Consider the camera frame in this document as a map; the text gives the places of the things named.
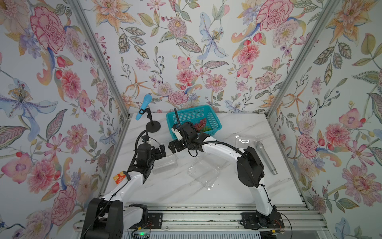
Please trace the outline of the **teal plastic mesh basket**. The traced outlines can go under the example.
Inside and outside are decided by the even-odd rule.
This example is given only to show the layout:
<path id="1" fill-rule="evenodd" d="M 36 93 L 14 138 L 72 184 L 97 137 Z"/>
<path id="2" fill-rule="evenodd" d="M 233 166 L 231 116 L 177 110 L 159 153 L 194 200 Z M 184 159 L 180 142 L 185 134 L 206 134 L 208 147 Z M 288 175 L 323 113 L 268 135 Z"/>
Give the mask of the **teal plastic mesh basket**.
<path id="1" fill-rule="evenodd" d="M 177 113 L 181 123 L 191 122 L 193 124 L 196 124 L 200 123 L 201 120 L 206 119 L 206 127 L 209 129 L 207 131 L 207 134 L 211 136 L 215 135 L 216 132 L 222 129 L 222 124 L 217 114 L 209 105 L 188 108 L 177 111 Z M 178 123 L 175 112 L 167 113 L 166 120 L 171 138 L 177 139 L 176 135 L 172 131 L 173 126 Z"/>

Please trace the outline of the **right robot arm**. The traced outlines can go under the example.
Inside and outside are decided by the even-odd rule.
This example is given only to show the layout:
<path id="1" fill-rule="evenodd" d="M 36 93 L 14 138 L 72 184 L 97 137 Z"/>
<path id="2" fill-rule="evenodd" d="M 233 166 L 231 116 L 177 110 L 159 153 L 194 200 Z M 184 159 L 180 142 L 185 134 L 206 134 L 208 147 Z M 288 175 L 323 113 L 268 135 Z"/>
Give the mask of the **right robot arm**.
<path id="1" fill-rule="evenodd" d="M 255 200 L 256 213 L 254 216 L 245 216 L 242 223 L 249 228 L 249 223 L 254 222 L 259 228 L 272 228 L 281 218 L 275 205 L 271 203 L 264 185 L 264 165 L 256 150 L 249 146 L 245 149 L 236 148 L 228 143 L 221 142 L 204 132 L 198 133 L 191 122 L 177 123 L 171 128 L 176 139 L 169 143 L 172 153 L 184 149 L 200 151 L 214 156 L 233 160 L 236 163 L 239 181 L 248 187 Z"/>

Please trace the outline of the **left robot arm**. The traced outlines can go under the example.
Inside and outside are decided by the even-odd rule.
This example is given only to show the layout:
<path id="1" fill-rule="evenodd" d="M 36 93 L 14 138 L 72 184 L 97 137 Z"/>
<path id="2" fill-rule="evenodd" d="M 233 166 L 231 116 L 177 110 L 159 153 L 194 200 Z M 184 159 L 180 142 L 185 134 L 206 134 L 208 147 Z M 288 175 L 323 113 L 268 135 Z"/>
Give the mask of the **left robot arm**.
<path id="1" fill-rule="evenodd" d="M 151 226 L 146 205 L 125 204 L 133 193 L 143 186 L 151 174 L 156 160 L 166 157 L 165 146 L 158 148 L 148 143 L 148 131 L 144 130 L 134 145 L 134 156 L 126 171 L 125 178 L 115 189 L 102 198 L 90 201 L 83 229 L 82 239 L 121 239 L 123 233 L 132 229 L 133 232 Z"/>

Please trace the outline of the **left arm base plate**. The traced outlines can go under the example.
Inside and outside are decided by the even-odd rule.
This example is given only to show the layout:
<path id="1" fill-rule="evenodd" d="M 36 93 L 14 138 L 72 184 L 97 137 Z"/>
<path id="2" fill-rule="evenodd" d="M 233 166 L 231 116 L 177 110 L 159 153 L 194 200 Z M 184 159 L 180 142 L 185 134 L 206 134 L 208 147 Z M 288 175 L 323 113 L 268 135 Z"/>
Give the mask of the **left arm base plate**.
<path id="1" fill-rule="evenodd" d="M 124 216 L 124 230 L 161 229 L 163 223 L 162 213 L 131 212 Z"/>

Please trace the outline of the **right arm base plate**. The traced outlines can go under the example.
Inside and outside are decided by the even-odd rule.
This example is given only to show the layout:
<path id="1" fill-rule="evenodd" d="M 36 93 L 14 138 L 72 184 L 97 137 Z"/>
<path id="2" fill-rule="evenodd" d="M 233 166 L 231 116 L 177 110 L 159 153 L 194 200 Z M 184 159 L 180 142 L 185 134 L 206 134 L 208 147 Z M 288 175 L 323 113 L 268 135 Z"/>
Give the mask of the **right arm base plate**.
<path id="1" fill-rule="evenodd" d="M 259 230 L 259 229 L 284 229 L 284 221 L 279 212 L 272 212 L 270 215 L 265 216 L 259 212 L 241 213 L 241 220 L 239 224 L 245 229 Z"/>

